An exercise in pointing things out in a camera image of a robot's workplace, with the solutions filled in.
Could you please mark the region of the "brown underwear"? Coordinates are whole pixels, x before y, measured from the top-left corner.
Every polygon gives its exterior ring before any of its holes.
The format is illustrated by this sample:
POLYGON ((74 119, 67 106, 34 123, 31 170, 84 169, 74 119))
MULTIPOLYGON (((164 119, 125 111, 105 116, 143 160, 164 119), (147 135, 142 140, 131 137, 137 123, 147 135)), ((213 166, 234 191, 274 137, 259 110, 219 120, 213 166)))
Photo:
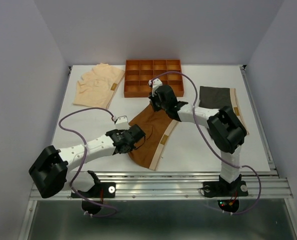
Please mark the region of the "brown underwear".
POLYGON ((137 165, 155 171, 158 168, 168 139, 176 128, 178 121, 169 118, 165 111, 154 111, 148 105, 129 123, 138 125, 145 133, 145 140, 135 144, 136 149, 128 153, 137 165))

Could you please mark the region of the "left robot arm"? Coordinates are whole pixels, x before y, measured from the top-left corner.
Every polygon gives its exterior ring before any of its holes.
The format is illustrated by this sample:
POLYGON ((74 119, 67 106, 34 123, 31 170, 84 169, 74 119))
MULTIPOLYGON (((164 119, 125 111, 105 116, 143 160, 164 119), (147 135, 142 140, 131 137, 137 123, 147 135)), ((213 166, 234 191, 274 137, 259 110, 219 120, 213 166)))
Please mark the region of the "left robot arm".
POLYGON ((69 186, 72 170, 95 159, 126 154, 135 150, 136 143, 146 134, 137 125, 129 129, 114 129, 84 144, 56 149, 50 145, 42 150, 28 172, 40 196, 47 199, 69 186))

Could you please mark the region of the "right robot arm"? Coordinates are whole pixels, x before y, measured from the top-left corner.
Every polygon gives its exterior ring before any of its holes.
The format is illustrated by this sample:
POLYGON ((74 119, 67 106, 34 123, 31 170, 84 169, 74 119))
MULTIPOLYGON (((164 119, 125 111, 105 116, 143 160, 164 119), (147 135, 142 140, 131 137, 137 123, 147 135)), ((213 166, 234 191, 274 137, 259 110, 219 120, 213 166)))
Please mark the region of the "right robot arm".
POLYGON ((159 80, 149 83, 150 104, 154 111, 163 110, 169 118, 178 122, 193 123, 205 127, 220 154, 221 170, 217 181, 205 181, 201 190, 206 198, 246 197, 248 188, 240 173, 240 152, 247 131, 233 109, 225 106, 221 109, 195 107, 185 101, 179 101, 169 85, 159 80))

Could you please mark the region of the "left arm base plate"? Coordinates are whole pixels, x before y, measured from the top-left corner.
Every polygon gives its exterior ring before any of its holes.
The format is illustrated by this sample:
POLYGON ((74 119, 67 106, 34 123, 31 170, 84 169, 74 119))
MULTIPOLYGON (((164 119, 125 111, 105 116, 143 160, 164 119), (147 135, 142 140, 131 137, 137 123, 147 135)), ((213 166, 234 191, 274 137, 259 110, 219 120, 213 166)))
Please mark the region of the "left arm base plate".
POLYGON ((115 182, 101 182, 95 183, 88 191, 78 191, 79 194, 86 198, 115 198, 116 196, 115 182))

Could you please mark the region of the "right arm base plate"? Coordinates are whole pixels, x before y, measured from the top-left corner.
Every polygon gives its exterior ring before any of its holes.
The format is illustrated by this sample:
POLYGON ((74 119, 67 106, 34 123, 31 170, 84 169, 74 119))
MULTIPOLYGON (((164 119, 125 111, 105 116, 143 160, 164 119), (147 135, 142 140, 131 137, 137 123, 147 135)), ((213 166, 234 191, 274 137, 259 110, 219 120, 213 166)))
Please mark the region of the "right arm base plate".
POLYGON ((202 183, 202 192, 206 198, 215 197, 247 197, 249 195, 246 182, 226 184, 219 181, 205 181, 202 183))

